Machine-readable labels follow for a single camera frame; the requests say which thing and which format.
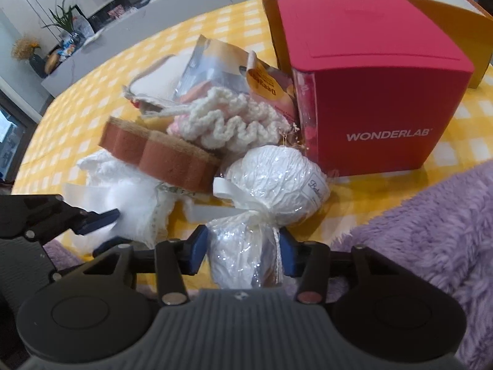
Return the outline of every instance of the white paper package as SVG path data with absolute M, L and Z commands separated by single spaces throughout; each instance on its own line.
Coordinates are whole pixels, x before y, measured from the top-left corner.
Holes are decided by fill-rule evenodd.
M 207 223 L 214 281 L 235 289 L 280 283 L 279 228 L 313 215 L 329 194 L 325 174 L 295 148 L 248 151 L 214 180 L 214 195 L 243 209 Z

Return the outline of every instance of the green plant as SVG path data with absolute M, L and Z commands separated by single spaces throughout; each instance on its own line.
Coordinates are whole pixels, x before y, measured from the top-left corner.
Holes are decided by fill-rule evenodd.
M 58 15 L 58 8 L 62 11 L 61 15 Z M 45 25 L 41 28 L 45 27 L 59 27 L 68 33 L 73 32 L 73 23 L 72 23 L 72 10 L 75 8 L 75 5 L 69 5 L 68 9 L 65 9 L 65 0 L 62 1 L 62 5 L 57 5 L 55 8 L 55 12 L 50 10 L 51 16 L 53 17 L 53 23 L 49 25 Z

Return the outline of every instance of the yellow checkered tablecloth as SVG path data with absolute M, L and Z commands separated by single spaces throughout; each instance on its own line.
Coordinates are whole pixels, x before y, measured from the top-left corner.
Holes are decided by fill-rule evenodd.
M 200 34 L 255 50 L 260 59 L 276 64 L 267 18 L 261 0 L 250 0 L 189 19 L 123 51 L 63 92 L 51 104 L 21 164 L 14 186 L 16 194 L 61 193 L 62 184 L 84 184 L 86 176 L 77 161 L 98 149 L 102 127 L 109 115 L 134 119 L 137 110 L 121 96 L 122 85 L 167 54 L 191 51 Z M 466 170 L 493 153 L 493 68 L 476 90 L 467 90 L 454 118 L 424 166 L 401 173 L 339 178 L 329 201 L 319 213 L 293 227 L 300 240 L 330 242 L 352 227 L 428 185 Z M 187 237 L 188 224 L 181 208 L 169 219 L 169 234 Z M 70 247 L 70 240 L 62 242 Z M 205 271 L 188 282 L 191 287 L 210 285 Z

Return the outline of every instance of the packet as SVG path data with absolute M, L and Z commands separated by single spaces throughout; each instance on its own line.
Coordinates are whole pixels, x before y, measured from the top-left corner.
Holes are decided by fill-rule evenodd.
M 289 123 L 298 123 L 293 80 L 288 75 L 259 60 L 253 51 L 200 35 L 173 100 L 194 101 L 214 86 L 268 103 Z

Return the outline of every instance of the white crocheted item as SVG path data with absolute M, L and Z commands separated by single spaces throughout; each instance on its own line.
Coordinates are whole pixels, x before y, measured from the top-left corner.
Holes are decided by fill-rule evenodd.
M 287 119 L 269 104 L 221 87 L 209 89 L 206 97 L 164 108 L 160 113 L 160 116 L 168 115 L 176 116 L 168 134 L 205 149 L 245 152 L 253 147 L 277 144 L 279 132 L 291 131 Z

